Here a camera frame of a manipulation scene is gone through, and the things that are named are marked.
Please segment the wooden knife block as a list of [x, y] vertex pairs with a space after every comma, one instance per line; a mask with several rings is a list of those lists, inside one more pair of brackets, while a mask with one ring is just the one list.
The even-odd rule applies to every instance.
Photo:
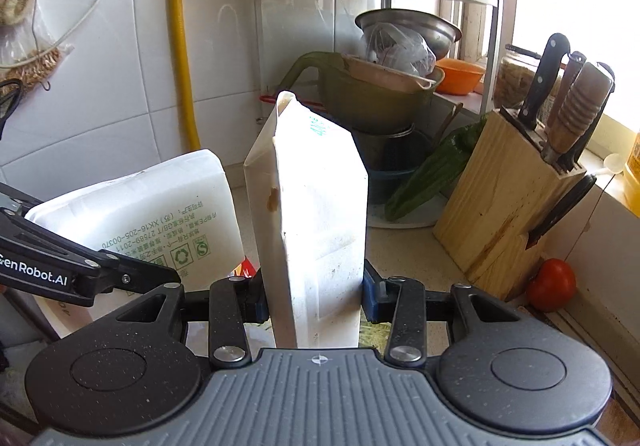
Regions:
[[434, 228], [470, 284], [501, 300], [519, 296], [546, 240], [528, 233], [585, 175], [544, 162], [517, 128], [493, 111]]

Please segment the white paper bag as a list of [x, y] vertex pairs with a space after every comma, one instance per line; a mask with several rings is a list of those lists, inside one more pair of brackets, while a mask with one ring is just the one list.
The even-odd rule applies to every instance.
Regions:
[[352, 133], [282, 91], [243, 168], [277, 346], [355, 348], [368, 175]]

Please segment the steel bowl with bag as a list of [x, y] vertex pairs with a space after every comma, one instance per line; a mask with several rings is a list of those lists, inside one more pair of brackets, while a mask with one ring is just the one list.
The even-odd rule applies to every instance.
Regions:
[[422, 78], [462, 38], [456, 25], [416, 10], [370, 10], [359, 14], [355, 24], [362, 31], [366, 60]]

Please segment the black handled knife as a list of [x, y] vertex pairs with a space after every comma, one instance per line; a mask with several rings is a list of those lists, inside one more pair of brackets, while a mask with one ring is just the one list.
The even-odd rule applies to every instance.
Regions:
[[518, 121], [526, 130], [537, 127], [537, 113], [548, 98], [558, 76], [562, 58], [570, 53], [570, 40], [561, 32], [551, 35], [544, 47], [540, 62], [525, 101], [518, 113]]

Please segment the orange plastic bowl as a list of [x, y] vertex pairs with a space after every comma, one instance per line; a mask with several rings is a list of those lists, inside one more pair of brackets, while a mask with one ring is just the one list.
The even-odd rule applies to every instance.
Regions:
[[444, 94], [467, 95], [474, 91], [485, 75], [483, 66], [454, 58], [442, 58], [436, 62], [436, 67], [445, 74], [436, 91]]

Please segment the green plastic colander pot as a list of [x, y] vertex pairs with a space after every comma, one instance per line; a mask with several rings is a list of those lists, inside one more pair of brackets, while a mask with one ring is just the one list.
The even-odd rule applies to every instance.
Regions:
[[440, 68], [422, 78], [353, 56], [314, 51], [297, 58], [277, 90], [291, 91], [308, 68], [317, 70], [320, 100], [339, 125], [376, 135], [410, 128], [445, 78]]

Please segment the yellow cooking oil bottle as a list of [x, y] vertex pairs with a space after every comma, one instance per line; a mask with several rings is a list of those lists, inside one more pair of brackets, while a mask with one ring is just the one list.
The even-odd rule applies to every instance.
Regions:
[[624, 197], [627, 207], [640, 217], [640, 134], [636, 134], [634, 145], [625, 163], [623, 172]]

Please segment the red tomato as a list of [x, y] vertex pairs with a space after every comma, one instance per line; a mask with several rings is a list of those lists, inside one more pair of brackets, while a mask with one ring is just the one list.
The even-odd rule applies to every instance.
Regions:
[[534, 309], [549, 313], [565, 307], [576, 292], [577, 279], [570, 264], [560, 259], [549, 259], [529, 281], [526, 298]]

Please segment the teal plastic basin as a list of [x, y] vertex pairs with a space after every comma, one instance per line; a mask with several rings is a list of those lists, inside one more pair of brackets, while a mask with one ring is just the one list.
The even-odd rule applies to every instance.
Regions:
[[384, 205], [432, 154], [432, 139], [418, 129], [371, 136], [362, 147], [370, 205]]

